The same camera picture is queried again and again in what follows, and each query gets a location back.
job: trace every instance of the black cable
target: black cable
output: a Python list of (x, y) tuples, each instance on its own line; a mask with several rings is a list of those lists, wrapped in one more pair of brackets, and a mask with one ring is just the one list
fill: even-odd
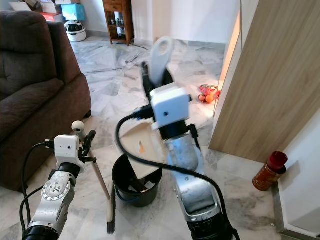
[(36, 190), (34, 190), (33, 192), (31, 192), (28, 196), (26, 196), (23, 201), (21, 202), (21, 205), (20, 205), (20, 211), (19, 211), (19, 214), (20, 214), (20, 222), (21, 222), (21, 226), (22, 226), (22, 237), (24, 235), (26, 235), (26, 225), (25, 225), (25, 220), (24, 220), (24, 204), (27, 205), (27, 202), (28, 202), (28, 198), (30, 198), (32, 195), (34, 195), (36, 192), (40, 191), (42, 188), (44, 187), (41, 186), (39, 188), (37, 188)]
[[(26, 198), (27, 197), (27, 191), (25, 188), (25, 171), (26, 171), (26, 166), (27, 166), (27, 162), (29, 159), (30, 154), (32, 153), (32, 151), (40, 146), (45, 146), (46, 144), (44, 142), (38, 143), (36, 145), (34, 145), (29, 152), (27, 153), (27, 155), (25, 156), (24, 162), (23, 162), (23, 167), (22, 167), (22, 177), (21, 177), (21, 184), (22, 184), (22, 193), (23, 193), (23, 197)], [(27, 222), (28, 224), (31, 222), (31, 214), (30, 214), (30, 206), (29, 206), (29, 202), (28, 199), (25, 202), (25, 208), (26, 208), (26, 215), (27, 215)]]
[(115, 139), (116, 139), (116, 142), (118, 143), (120, 149), (123, 151), (123, 153), (126, 154), (129, 158), (131, 158), (131, 159), (133, 159), (133, 160), (135, 160), (135, 161), (137, 161), (139, 163), (150, 165), (150, 166), (154, 166), (154, 167), (158, 167), (158, 168), (167, 169), (167, 170), (170, 170), (170, 171), (175, 171), (175, 172), (178, 172), (178, 173), (181, 173), (181, 174), (191, 175), (191, 176), (194, 176), (196, 178), (199, 178), (199, 179), (202, 179), (204, 181), (209, 182), (216, 189), (216, 192), (217, 192), (217, 194), (219, 196), (219, 199), (220, 199), (221, 210), (222, 210), (222, 213), (223, 213), (223, 215), (224, 215), (224, 217), (225, 217), (225, 219), (227, 221), (227, 224), (232, 228), (233, 235), (235, 236), (236, 240), (240, 240), (240, 237), (238, 235), (237, 230), (232, 227), (232, 225), (230, 223), (230, 220), (228, 218), (226, 204), (225, 204), (225, 200), (224, 200), (224, 196), (222, 194), (222, 191), (221, 191), (219, 185), (214, 180), (212, 180), (211, 178), (209, 178), (209, 177), (207, 177), (205, 175), (202, 175), (200, 173), (197, 173), (195, 171), (191, 171), (191, 170), (188, 170), (188, 169), (185, 169), (185, 168), (182, 168), (182, 167), (163, 164), (163, 163), (158, 163), (158, 162), (153, 162), (153, 161), (149, 161), (149, 160), (145, 160), (145, 159), (139, 158), (137, 156), (132, 155), (130, 152), (128, 152), (124, 148), (124, 146), (122, 145), (122, 143), (120, 141), (120, 136), (119, 136), (120, 128), (126, 121), (128, 121), (130, 119), (134, 119), (134, 118), (135, 118), (134, 114), (122, 118), (118, 122), (118, 124), (116, 126), (116, 129), (115, 129)]

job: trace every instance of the marble floor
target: marble floor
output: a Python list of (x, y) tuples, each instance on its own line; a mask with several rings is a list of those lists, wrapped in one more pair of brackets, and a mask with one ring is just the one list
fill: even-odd
[[(147, 103), (142, 89), (139, 65), (148, 61), (150, 46), (111, 45), (98, 37), (72, 43), (81, 71), (86, 75), (92, 98), (92, 117), (85, 128), (96, 130), (93, 153), (106, 182), (110, 183), (112, 167), (121, 153), (114, 141), (118, 121)], [(213, 128), (213, 105), (199, 102), (201, 84), (217, 85), (224, 58), (223, 45), (195, 46), (175, 41), (168, 69), (173, 78), (193, 96), (189, 123), (199, 132), (205, 156), (206, 174), (220, 185), (228, 215), (242, 240), (281, 240), (274, 227), (271, 191), (260, 192), (252, 185), (253, 176), (262, 167), (232, 155), (208, 149)], [(28, 181), (30, 193), (46, 182), (55, 169), (53, 156)], [(21, 239), (19, 206), (22, 194), (0, 189), (0, 240)], [(30, 200), (34, 213), (40, 202)], [(106, 200), (92, 166), (87, 164), (79, 175), (75, 198), (61, 240), (191, 240), (170, 172), (163, 171), (158, 194), (152, 205), (135, 208), (116, 199), (116, 233), (107, 235)]]

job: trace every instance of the sofa armrest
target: sofa armrest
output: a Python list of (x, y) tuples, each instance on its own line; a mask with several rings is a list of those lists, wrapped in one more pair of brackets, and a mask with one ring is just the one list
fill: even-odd
[(61, 22), (48, 22), (48, 26), (53, 44), (57, 78), (64, 84), (68, 84), (81, 73), (75, 53), (64, 25)]

